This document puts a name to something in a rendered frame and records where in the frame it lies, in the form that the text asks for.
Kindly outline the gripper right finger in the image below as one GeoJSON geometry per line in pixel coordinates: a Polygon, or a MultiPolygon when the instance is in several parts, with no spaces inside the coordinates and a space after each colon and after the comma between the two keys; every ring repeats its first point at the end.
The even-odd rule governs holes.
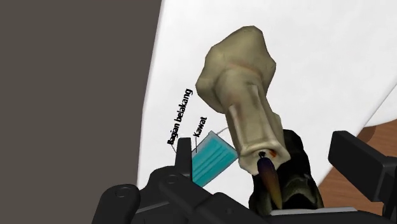
{"type": "Polygon", "coordinates": [[[397,157],[338,130],[331,137],[328,161],[368,200],[382,202],[382,216],[397,224],[397,157]]]}

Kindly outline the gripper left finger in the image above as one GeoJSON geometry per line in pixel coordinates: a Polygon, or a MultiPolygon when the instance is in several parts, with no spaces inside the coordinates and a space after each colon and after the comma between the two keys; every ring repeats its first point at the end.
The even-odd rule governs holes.
{"type": "Polygon", "coordinates": [[[100,197],[92,224],[269,224],[228,195],[192,180],[192,144],[178,140],[172,166],[154,170],[143,189],[123,184],[100,197]]]}

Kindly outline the beige and black bird figure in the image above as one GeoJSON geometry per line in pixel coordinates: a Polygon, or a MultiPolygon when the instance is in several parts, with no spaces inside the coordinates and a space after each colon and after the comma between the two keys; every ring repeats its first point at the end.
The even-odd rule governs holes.
{"type": "Polygon", "coordinates": [[[195,84],[200,98],[225,115],[239,166],[253,179],[249,209],[260,216],[324,206],[301,137],[283,128],[268,103],[275,70],[262,31],[244,26],[210,48],[195,84]]]}

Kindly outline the white box with mask print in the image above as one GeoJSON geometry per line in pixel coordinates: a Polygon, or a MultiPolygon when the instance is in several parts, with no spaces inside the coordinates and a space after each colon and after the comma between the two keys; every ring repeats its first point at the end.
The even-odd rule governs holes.
{"type": "MultiPolygon", "coordinates": [[[[244,26],[259,28],[276,63],[267,100],[303,141],[320,183],[335,130],[357,134],[397,85],[397,0],[162,0],[146,90],[137,185],[172,165],[176,145],[215,132],[233,145],[225,115],[195,84],[210,48],[244,26]]],[[[206,185],[247,205],[250,173],[238,160],[206,185]]]]}

